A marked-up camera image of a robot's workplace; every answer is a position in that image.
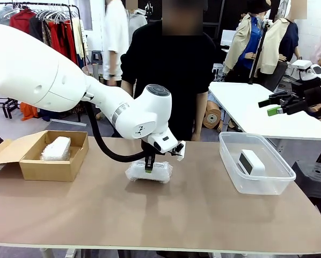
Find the brown tabletop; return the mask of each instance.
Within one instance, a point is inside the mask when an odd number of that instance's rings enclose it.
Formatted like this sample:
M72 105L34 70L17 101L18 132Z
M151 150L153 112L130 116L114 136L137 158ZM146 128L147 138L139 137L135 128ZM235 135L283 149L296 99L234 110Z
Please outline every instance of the brown tabletop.
M139 141L106 138L119 154ZM321 253L321 215L291 183L281 196L238 193L219 144L188 142L170 183L125 176L129 164L90 149L73 183L24 181L18 164L0 171L0 245Z

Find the black t-shirt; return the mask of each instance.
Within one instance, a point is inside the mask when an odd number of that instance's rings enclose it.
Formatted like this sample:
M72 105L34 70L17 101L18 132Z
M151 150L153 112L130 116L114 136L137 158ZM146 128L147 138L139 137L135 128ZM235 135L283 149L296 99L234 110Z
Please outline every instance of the black t-shirt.
M280 43L279 53L284 55L289 62L293 57L295 48L299 45L299 35L296 23L288 21L289 25Z
M139 28L121 57L122 79L136 81L135 98L148 84L166 87L172 95L169 128L177 140L190 140L197 94L208 91L215 46L209 36L163 36L162 21Z

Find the beige jacket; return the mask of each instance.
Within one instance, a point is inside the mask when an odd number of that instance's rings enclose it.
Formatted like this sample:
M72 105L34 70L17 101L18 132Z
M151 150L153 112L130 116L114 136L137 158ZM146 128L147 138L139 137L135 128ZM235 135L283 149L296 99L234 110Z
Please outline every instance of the beige jacket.
M259 69L264 74L273 74L279 61L279 47L285 35L289 21L286 19L277 20L267 31L264 38L261 56L259 58L256 74Z
M230 70L234 68L240 55L246 49L247 44L249 43L251 35L251 16L247 14L244 16L242 22L237 28L234 39L232 40L232 44L229 52L227 53L225 59L225 66L223 69L223 73L227 74Z

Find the orange cloth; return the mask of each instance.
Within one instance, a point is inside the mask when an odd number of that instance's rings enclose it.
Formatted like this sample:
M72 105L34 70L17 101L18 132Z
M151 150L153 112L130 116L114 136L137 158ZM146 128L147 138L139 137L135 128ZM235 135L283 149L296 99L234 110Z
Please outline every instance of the orange cloth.
M26 103L21 102L20 110L23 113L22 121L26 121L33 117L38 118L38 110L35 106L28 105Z

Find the cardboard box flap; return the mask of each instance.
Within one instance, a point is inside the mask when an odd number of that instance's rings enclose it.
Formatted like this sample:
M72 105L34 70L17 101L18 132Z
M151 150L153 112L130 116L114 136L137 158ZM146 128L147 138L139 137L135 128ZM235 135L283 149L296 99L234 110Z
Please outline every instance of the cardboard box flap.
M46 133L42 131L0 144L0 164L19 162L28 150Z

